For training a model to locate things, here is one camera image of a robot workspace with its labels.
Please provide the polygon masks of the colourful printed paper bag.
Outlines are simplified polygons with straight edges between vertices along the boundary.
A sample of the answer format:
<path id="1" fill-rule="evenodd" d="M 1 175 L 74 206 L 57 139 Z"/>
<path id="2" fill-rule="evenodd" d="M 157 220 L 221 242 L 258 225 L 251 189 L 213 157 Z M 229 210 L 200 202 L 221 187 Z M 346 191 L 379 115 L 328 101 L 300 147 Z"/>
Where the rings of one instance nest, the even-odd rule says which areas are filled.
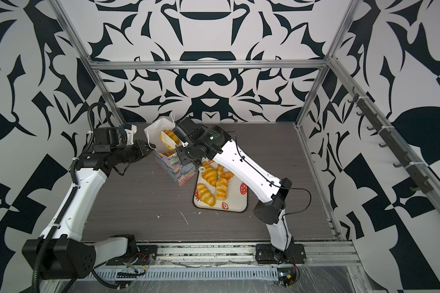
<path id="1" fill-rule="evenodd" d="M 185 166 L 181 163 L 176 147 L 182 147 L 182 141 L 173 132 L 175 126 L 173 116 L 161 117 L 144 128 L 144 134 L 150 148 L 154 150 L 156 161 L 179 186 L 182 186 L 196 174 L 196 168 L 192 163 Z"/>

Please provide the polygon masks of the column fake croissant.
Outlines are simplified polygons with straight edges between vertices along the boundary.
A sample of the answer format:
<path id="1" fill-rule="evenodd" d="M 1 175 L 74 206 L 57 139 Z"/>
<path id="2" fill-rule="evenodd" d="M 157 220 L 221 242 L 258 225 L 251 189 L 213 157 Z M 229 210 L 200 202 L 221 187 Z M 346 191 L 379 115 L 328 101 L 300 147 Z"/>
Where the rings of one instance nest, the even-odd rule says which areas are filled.
<path id="1" fill-rule="evenodd" d="M 202 178 L 209 183 L 209 185 L 216 187 L 218 180 L 218 173 L 208 162 L 203 162 L 202 166 L 204 171 L 202 172 Z"/>

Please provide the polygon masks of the ring shaped fake bread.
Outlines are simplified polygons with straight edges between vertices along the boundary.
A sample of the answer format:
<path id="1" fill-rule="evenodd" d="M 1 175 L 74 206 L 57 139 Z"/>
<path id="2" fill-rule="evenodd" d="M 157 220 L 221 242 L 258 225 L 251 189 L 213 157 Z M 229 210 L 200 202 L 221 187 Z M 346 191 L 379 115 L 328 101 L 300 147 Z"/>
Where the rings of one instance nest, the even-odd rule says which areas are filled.
<path id="1" fill-rule="evenodd" d="M 234 174 L 231 171 L 226 171 L 221 164 L 218 164 L 217 166 L 217 174 L 220 178 L 225 178 L 227 180 L 230 180 L 234 177 Z"/>

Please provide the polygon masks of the twisted fake bread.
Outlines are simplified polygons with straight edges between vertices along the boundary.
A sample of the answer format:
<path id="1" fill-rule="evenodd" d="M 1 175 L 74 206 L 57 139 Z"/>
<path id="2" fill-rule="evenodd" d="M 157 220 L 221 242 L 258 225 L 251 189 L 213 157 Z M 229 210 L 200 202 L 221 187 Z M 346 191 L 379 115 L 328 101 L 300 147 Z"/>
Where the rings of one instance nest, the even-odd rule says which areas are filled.
<path id="1" fill-rule="evenodd" d="M 227 199 L 228 186 L 228 179 L 219 178 L 216 183 L 215 199 L 225 201 Z"/>

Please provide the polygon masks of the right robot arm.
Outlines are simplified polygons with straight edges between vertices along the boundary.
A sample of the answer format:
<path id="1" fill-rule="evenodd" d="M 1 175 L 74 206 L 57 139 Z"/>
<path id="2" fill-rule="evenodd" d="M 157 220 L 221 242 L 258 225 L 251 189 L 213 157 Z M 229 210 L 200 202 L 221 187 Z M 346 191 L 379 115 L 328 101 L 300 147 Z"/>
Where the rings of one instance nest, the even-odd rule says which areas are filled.
<path id="1" fill-rule="evenodd" d="M 303 263 L 304 250 L 295 244 L 288 229 L 286 198 L 292 190 L 288 178 L 273 176 L 255 163 L 237 144 L 236 138 L 218 126 L 205 129 L 192 121 L 179 123 L 173 130 L 180 143 L 176 152 L 182 164 L 199 168 L 202 181 L 196 187 L 199 200 L 213 205 L 226 201 L 229 181 L 239 179 L 257 197 L 253 213 L 266 225 L 270 244 L 257 245 L 255 259 L 259 264 Z"/>

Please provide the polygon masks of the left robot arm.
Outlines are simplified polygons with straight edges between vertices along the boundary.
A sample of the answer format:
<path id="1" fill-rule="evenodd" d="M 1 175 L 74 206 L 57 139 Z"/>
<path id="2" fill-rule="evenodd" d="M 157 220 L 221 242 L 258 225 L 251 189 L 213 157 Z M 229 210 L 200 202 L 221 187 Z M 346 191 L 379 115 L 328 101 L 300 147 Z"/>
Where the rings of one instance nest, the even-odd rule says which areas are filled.
<path id="1" fill-rule="evenodd" d="M 120 234 L 87 245 L 81 240 L 97 195 L 112 171 L 123 176 L 120 164 L 130 165 L 148 157 L 154 145 L 135 139 L 135 125 L 125 123 L 97 128 L 89 120 L 90 139 L 78 157 L 72 159 L 72 184 L 55 216 L 39 238 L 28 240 L 22 253 L 33 269 L 31 290 L 40 292 L 43 280 L 68 280 L 67 292 L 74 282 L 93 274 L 108 261 L 127 262 L 140 253 L 132 234 Z"/>

